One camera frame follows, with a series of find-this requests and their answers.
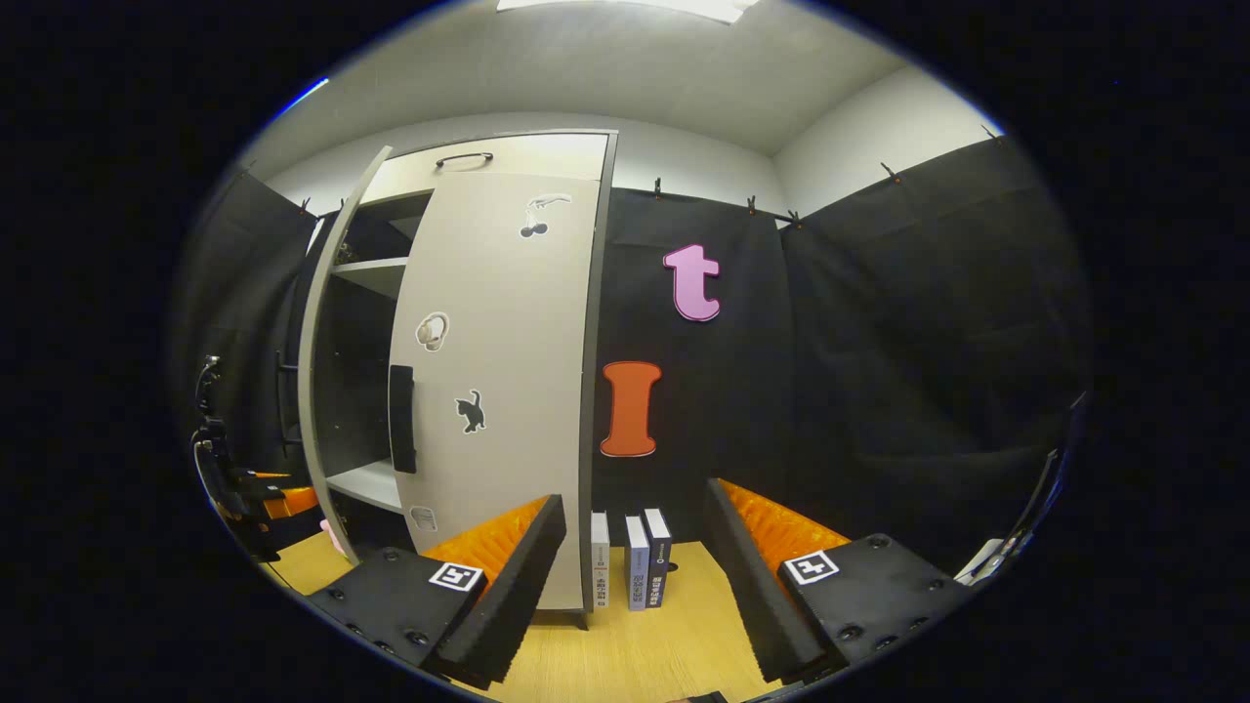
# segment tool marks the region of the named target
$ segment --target book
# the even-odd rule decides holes
[[[590,565],[595,585],[595,608],[608,607],[608,513],[590,514]]]
[[[651,567],[651,547],[646,543],[646,530],[642,518],[625,517],[625,530],[629,532],[629,609],[646,609],[646,579]]]
[[[664,522],[659,508],[642,510],[648,542],[651,543],[651,558],[648,567],[646,607],[659,608],[664,603],[664,584],[669,578],[669,555],[672,552],[672,535]]]

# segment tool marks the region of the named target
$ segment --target cabinet shelf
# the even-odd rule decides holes
[[[330,488],[376,505],[391,513],[404,513],[399,502],[399,488],[395,485],[395,467],[390,459],[356,467],[350,472],[326,477]]]
[[[375,259],[355,264],[331,266],[330,273],[392,300],[399,299],[399,286],[404,281],[408,256]]]

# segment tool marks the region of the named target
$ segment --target cat sticker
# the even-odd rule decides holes
[[[481,410],[481,393],[476,390],[470,390],[469,393],[472,393],[472,402],[456,398],[456,414],[464,415],[465,422],[469,423],[465,425],[465,434],[486,429],[486,415]]]
[[[425,346],[426,352],[438,352],[442,346],[442,340],[448,338],[451,329],[451,320],[446,313],[430,313],[416,325],[416,340]]]
[[[549,193],[530,200],[530,203],[525,205],[525,226],[521,228],[522,239],[529,239],[535,234],[546,234],[546,223],[540,223],[534,213],[535,210],[541,210],[552,203],[572,203],[572,196],[568,193]]]

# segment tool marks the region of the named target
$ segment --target sticker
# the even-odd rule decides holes
[[[456,414],[464,415],[465,422],[469,423],[465,425],[465,434],[486,429],[486,414],[481,410],[481,393],[476,390],[469,393],[472,393],[472,400],[456,398]]]
[[[425,346],[426,352],[438,352],[450,330],[451,320],[446,313],[430,313],[416,325],[416,341]]]
[[[481,578],[481,569],[448,562],[430,577],[430,583],[451,590],[469,590]]]
[[[815,583],[838,573],[838,565],[830,562],[824,552],[812,552],[806,557],[790,559],[785,562],[785,565],[799,585]]]
[[[612,384],[612,419],[608,439],[599,450],[608,457],[646,457],[655,452],[648,434],[651,387],[664,372],[646,362],[615,362],[604,367],[604,378]]]
[[[572,196],[568,193],[548,193],[539,195],[525,205],[525,226],[521,228],[521,238],[529,239],[535,234],[546,234],[546,223],[540,223],[535,210],[541,210],[552,203],[572,203]]]
[[[672,304],[682,318],[706,323],[720,313],[720,300],[704,298],[704,276],[720,275],[720,264],[704,259],[702,246],[691,244],[665,254],[664,268],[672,269]]]
[[[439,523],[434,519],[434,509],[425,505],[412,505],[408,512],[416,523],[416,529],[421,532],[439,532]]]

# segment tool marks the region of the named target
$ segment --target cabinet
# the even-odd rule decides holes
[[[358,508],[402,515],[420,553],[558,493],[568,534],[540,609],[591,603],[594,349],[615,146],[615,133],[578,131],[395,158],[384,149],[328,234],[305,311],[300,420],[312,428],[302,438],[322,505],[346,495]],[[411,229],[410,250],[335,264],[356,215]],[[354,301],[345,303],[344,285]],[[376,373],[372,352],[360,367],[330,350],[325,334],[351,305],[369,306],[361,318],[385,328],[359,338],[385,334],[390,379]],[[344,368],[370,370],[356,382]],[[344,388],[354,383],[369,389]],[[372,429],[344,435],[342,423],[331,427],[335,393],[368,398],[369,408],[354,412],[368,415],[358,427]],[[389,455],[379,452],[378,417]],[[332,507],[326,513],[355,562],[351,529]]]

